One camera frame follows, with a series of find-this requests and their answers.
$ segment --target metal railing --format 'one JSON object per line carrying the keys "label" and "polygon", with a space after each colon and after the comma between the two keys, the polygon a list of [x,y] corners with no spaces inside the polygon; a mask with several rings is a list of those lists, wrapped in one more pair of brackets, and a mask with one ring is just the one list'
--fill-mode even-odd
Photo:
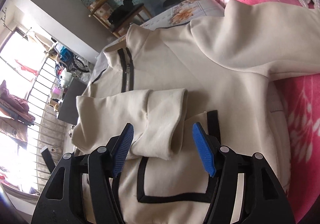
{"label": "metal railing", "polygon": [[39,193],[50,177],[50,172],[41,156],[44,146],[49,148],[55,164],[62,157],[66,123],[56,117],[49,105],[52,88],[58,85],[55,77],[55,61],[45,58],[44,63],[35,78],[31,91],[27,95],[29,113],[36,119],[34,125],[28,126],[27,153],[30,162],[29,171],[34,189]]}

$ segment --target black zipper trim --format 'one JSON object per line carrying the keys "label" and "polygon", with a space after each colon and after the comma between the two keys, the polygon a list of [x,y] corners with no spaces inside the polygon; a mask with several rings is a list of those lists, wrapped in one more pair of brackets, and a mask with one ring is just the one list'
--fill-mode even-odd
{"label": "black zipper trim", "polygon": [[190,22],[191,22],[191,20],[190,20],[190,21],[187,21],[187,22],[185,22],[185,23],[182,23],[182,24],[172,25],[172,26],[169,26],[169,27],[159,27],[159,28],[155,28],[155,30],[156,30],[156,29],[170,29],[170,28],[173,28],[173,27],[178,27],[178,26],[187,25],[187,24],[189,24]]}
{"label": "black zipper trim", "polygon": [[102,73],[105,72],[105,70],[106,69],[104,69],[103,71],[100,72],[99,76],[91,83],[91,85],[101,78]]}
{"label": "black zipper trim", "polygon": [[118,55],[120,57],[120,62],[121,62],[121,67],[122,67],[122,87],[121,87],[121,92],[125,92],[125,86],[126,86],[126,82],[127,82],[127,76],[126,76],[126,69],[127,69],[127,65],[125,62],[125,55],[124,55],[124,51],[123,49],[119,49],[118,50]]}
{"label": "black zipper trim", "polygon": [[133,90],[133,85],[134,85],[134,66],[133,66],[133,60],[132,60],[132,55],[131,52],[128,48],[126,48],[127,50],[127,54],[129,56],[130,59],[130,63],[129,63],[129,70],[130,70],[130,81],[129,81],[129,91]]}

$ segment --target sweatshirt collar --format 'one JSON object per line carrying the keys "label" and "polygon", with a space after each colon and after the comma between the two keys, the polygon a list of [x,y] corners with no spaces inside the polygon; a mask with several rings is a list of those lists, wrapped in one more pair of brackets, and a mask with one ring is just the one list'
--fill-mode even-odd
{"label": "sweatshirt collar", "polygon": [[139,25],[133,24],[130,26],[128,33],[118,40],[112,42],[103,49],[103,52],[108,60],[111,68],[121,70],[120,57],[118,55],[119,49],[129,48],[132,59],[136,57],[142,46],[144,45],[150,30],[145,29]]}

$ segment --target sweatshirt sleeve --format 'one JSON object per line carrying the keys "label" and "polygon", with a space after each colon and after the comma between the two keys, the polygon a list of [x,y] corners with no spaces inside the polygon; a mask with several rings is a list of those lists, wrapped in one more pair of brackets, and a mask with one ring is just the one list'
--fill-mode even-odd
{"label": "sweatshirt sleeve", "polygon": [[320,10],[231,0],[225,17],[192,20],[191,34],[215,63],[270,80],[320,72]]}
{"label": "sweatshirt sleeve", "polygon": [[80,123],[74,128],[72,143],[85,153],[105,146],[128,122],[134,127],[128,159],[169,160],[181,149],[186,89],[133,90],[106,98],[78,96],[77,108]]}

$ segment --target black piping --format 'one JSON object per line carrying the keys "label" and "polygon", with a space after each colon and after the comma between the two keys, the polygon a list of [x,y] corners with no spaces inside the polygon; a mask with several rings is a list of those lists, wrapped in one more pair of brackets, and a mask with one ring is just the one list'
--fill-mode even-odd
{"label": "black piping", "polygon": [[216,184],[218,183],[218,178],[212,178],[209,176],[208,186],[205,193],[182,193],[175,196],[169,197],[157,197],[157,196],[147,196],[144,193],[144,174],[146,171],[146,166],[148,162],[148,157],[142,157],[139,169],[138,169],[138,180],[137,180],[137,200],[140,203],[169,203],[176,201],[195,201],[195,202],[206,202],[210,203],[214,191],[216,189]]}
{"label": "black piping", "polygon": [[103,73],[105,70],[106,70],[106,69],[104,69],[103,71],[100,72],[99,76],[91,83],[91,85],[92,85],[93,83],[95,83],[98,79],[101,78],[102,73]]}
{"label": "black piping", "polygon": [[[207,122],[208,122],[208,133],[210,135],[216,136],[220,138],[220,130],[219,130],[219,121],[218,121],[218,111],[210,111],[207,112]],[[139,169],[138,169],[138,179],[137,179],[137,200],[140,203],[169,203],[175,201],[196,201],[196,202],[205,202],[210,203],[212,197],[216,193],[218,178],[208,177],[208,186],[205,193],[183,193],[175,196],[169,197],[156,197],[156,196],[146,196],[144,193],[144,175],[146,171],[146,166],[148,162],[148,157],[142,157]],[[120,176],[114,179],[112,183],[112,191],[114,193],[114,197],[117,205],[120,205],[119,202],[119,181]]]}
{"label": "black piping", "polygon": [[119,210],[119,213],[123,219],[123,215],[121,212],[121,207],[120,207],[120,200],[119,200],[119,182],[120,182],[120,176],[121,173],[118,174],[118,176],[116,178],[113,178],[112,181],[112,194],[113,194],[113,198],[115,199],[117,208]]}

